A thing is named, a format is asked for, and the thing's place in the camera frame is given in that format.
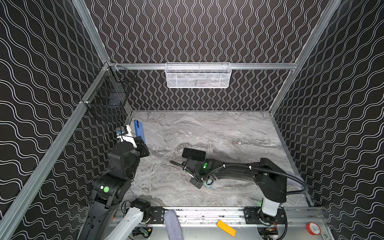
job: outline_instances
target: blue smartphone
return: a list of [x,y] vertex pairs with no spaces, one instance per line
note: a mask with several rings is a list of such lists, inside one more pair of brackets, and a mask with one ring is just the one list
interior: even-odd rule
[[135,124],[136,137],[141,136],[145,143],[143,124],[138,120],[134,120],[133,124]]

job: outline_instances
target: marble surface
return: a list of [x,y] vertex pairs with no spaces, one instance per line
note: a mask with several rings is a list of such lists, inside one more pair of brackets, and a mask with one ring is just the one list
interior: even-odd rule
[[[141,159],[124,200],[137,197],[160,206],[258,206],[263,194],[250,182],[221,179],[212,188],[193,186],[182,163],[183,148],[204,150],[225,162],[272,160],[288,173],[292,167],[267,112],[134,112],[143,123],[151,155]],[[308,206],[305,196],[288,196],[285,206]]]

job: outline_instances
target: black cable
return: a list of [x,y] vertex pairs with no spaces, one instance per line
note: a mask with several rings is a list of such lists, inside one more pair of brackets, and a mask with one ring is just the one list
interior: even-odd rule
[[289,179],[292,179],[298,183],[300,183],[302,186],[303,186],[303,189],[301,190],[297,190],[297,191],[289,191],[287,192],[287,195],[291,195],[291,194],[302,194],[302,193],[306,193],[308,191],[308,186],[307,184],[305,184],[304,181],[302,181],[301,179],[295,177],[295,176],[292,176],[290,174],[287,174],[285,172],[278,172],[278,171],[275,171],[275,170],[271,170],[271,169],[265,169],[265,168],[262,168],[262,167],[252,167],[252,169],[255,169],[255,170],[258,170],[258,171],[261,171],[261,172],[267,172],[267,173],[273,173],[273,174],[277,174],[277,175],[280,175],[280,176],[283,176],[283,177],[286,177],[286,178],[289,178]]
[[169,162],[170,162],[171,164],[175,165],[175,166],[179,166],[179,167],[182,167],[182,168],[184,168],[184,169],[187,169],[188,172],[189,172],[194,178],[197,179],[197,181],[201,182],[201,180],[200,180],[200,179],[193,173],[193,171],[190,170],[188,167],[186,167],[186,166],[184,166],[184,165],[182,165],[182,164],[180,164],[180,163],[177,163],[177,162],[175,162],[175,161],[169,161]]
[[[249,168],[249,165],[241,165],[241,164],[226,164],[225,167],[229,167],[229,166],[238,166],[238,167],[246,167],[246,168]],[[212,175],[213,173],[217,172],[218,170],[224,168],[224,166],[221,166],[221,167],[218,167],[212,171],[210,171],[207,176],[204,178],[204,180],[208,179],[208,177],[210,175]],[[273,173],[273,174],[277,174],[277,175],[280,175],[280,176],[284,176],[286,178],[289,178],[289,179],[292,179],[298,183],[300,183],[302,186],[303,186],[303,189],[302,190],[297,190],[297,191],[289,191],[287,192],[286,194],[287,195],[291,195],[291,194],[303,194],[303,193],[306,193],[308,191],[308,186],[307,184],[305,184],[305,182],[303,182],[301,179],[295,177],[295,176],[292,176],[290,174],[287,174],[285,172],[278,172],[278,171],[275,171],[275,170],[271,170],[271,169],[266,169],[266,168],[263,168],[263,167],[254,167],[254,166],[251,166],[252,170],[258,170],[260,172],[267,172],[267,173]]]
[[278,239],[276,239],[276,240],[282,240],[285,237],[285,235],[287,233],[287,230],[288,230],[287,214],[285,213],[284,207],[283,206],[280,206],[280,207],[281,207],[281,210],[282,210],[283,215],[284,215],[284,227],[285,228],[284,228],[283,234]]
[[122,202],[122,204],[121,204],[121,206],[120,206],[120,209],[121,209],[121,211],[122,211],[122,213],[123,213],[124,215],[126,215],[127,212],[128,212],[126,202],[129,202],[129,207],[131,207],[131,201],[129,201],[129,200],[125,200],[124,202]]
[[263,225],[266,226],[266,227],[270,227],[270,226],[272,226],[272,224],[267,225],[267,224],[264,224],[262,221],[260,221],[260,220],[256,220],[256,219],[254,219],[254,218],[246,217],[246,219],[251,219],[251,220],[253,220],[254,222],[260,222],[261,224],[263,224]]
[[133,180],[135,179],[135,174],[133,173],[133,172],[131,172],[132,173],[132,175],[133,175],[133,178],[131,179],[131,182],[133,182]]
[[124,138],[122,137],[122,130],[121,130],[121,126],[120,126],[120,136],[121,136],[121,140],[124,142]]

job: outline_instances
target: orange block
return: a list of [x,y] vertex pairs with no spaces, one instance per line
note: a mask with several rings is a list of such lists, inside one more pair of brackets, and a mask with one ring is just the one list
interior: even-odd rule
[[231,228],[230,226],[228,226],[227,224],[223,223],[221,220],[219,220],[216,224],[216,226],[218,226],[219,228],[221,228],[222,230],[224,230],[226,233],[228,233],[229,235],[231,235],[232,237],[235,236],[236,234],[236,230]]

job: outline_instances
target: wavy line pattern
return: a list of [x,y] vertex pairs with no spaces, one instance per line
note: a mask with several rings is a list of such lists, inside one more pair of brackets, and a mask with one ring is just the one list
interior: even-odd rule
[[342,1],[275,115],[338,240],[384,239],[383,16]]
[[99,72],[70,0],[0,0],[0,219]]
[[109,165],[116,127],[86,113],[12,239],[76,239],[94,181]]
[[[118,67],[119,78],[132,79],[132,71]],[[129,104],[135,110],[263,110],[277,96],[289,70],[236,70],[228,88],[168,88],[164,71],[135,74]]]
[[85,2],[115,63],[291,63],[328,0]]

